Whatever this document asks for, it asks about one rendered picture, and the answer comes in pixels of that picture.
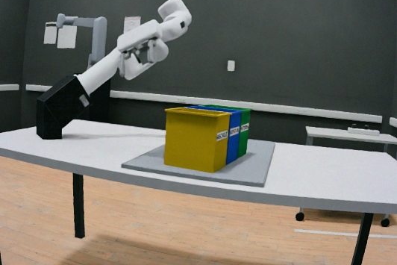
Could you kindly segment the green bin with label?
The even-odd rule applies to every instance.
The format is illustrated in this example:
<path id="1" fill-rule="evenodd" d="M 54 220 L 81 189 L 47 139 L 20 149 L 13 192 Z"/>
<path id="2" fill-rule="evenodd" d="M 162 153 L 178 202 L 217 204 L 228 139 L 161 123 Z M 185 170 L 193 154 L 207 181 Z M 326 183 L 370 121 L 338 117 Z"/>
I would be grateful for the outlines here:
<path id="1" fill-rule="evenodd" d="M 229 107 L 229 106 L 221 106 L 221 105 L 199 105 L 203 107 L 217 107 L 224 109 L 233 109 L 233 110 L 243 110 L 241 113 L 241 121 L 240 121 L 240 138 L 238 142 L 238 151 L 237 151 L 237 159 L 246 154 L 247 151 L 247 143 L 248 143 L 248 128 L 249 128 L 249 120 L 250 120 L 250 110 L 249 108 L 241 108 L 241 107 Z M 247 109 L 247 110 L 246 110 Z"/>

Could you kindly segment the yellow recycling bin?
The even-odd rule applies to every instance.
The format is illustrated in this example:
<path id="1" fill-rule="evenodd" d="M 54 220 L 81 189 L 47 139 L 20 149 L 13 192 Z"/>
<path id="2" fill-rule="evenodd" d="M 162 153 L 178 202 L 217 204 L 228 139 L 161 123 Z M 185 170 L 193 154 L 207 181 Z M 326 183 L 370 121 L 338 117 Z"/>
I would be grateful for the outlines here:
<path id="1" fill-rule="evenodd" d="M 209 173 L 225 166 L 232 113 L 187 107 L 165 111 L 163 165 Z"/>

